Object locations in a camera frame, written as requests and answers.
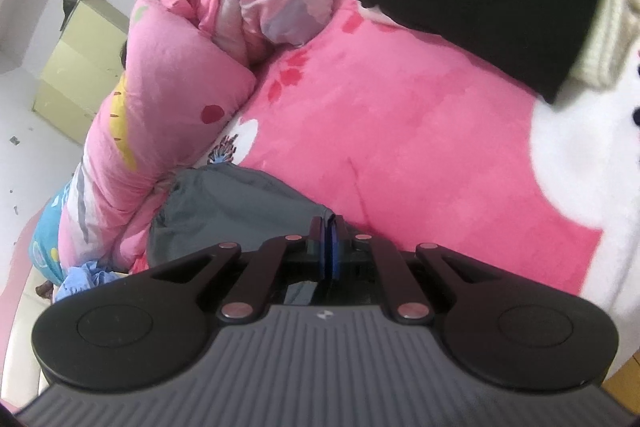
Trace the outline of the pink quilt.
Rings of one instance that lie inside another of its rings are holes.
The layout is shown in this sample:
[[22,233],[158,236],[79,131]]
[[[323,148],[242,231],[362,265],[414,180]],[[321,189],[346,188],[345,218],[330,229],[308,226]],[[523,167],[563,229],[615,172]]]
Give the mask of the pink quilt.
[[102,102],[67,192],[58,260],[120,271],[182,169],[208,152],[253,94],[254,67],[318,36],[334,0],[137,0],[122,77]]

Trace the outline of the yellow-green cabinet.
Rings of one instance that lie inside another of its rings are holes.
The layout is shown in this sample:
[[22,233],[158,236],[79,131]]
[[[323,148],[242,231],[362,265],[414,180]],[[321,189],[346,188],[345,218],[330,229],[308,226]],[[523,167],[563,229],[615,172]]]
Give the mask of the yellow-green cabinet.
[[61,35],[40,75],[32,110],[81,144],[122,75],[128,17],[107,0],[64,0]]

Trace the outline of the blue cloth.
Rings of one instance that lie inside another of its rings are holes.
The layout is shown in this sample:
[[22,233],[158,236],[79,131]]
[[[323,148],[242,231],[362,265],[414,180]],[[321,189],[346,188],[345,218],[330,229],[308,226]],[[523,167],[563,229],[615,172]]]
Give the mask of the blue cloth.
[[53,301],[57,303],[67,297],[118,281],[123,277],[126,277],[126,273],[114,271],[97,261],[89,261],[80,267],[71,267],[62,284],[55,291]]

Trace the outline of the pink floral bed sheet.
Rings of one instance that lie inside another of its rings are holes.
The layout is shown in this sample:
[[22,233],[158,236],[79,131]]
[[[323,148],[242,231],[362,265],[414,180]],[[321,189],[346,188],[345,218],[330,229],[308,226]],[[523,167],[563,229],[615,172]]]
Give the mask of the pink floral bed sheet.
[[360,230],[436,243],[639,320],[639,50],[611,89],[553,104],[437,36],[355,0],[258,69],[221,131],[262,170]]

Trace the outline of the folded light pink garment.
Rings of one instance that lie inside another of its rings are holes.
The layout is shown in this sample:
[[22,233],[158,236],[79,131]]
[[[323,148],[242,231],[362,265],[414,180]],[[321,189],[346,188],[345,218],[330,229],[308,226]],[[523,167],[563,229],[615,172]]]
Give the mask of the folded light pink garment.
[[638,37],[639,0],[598,0],[570,79],[593,89],[613,87]]

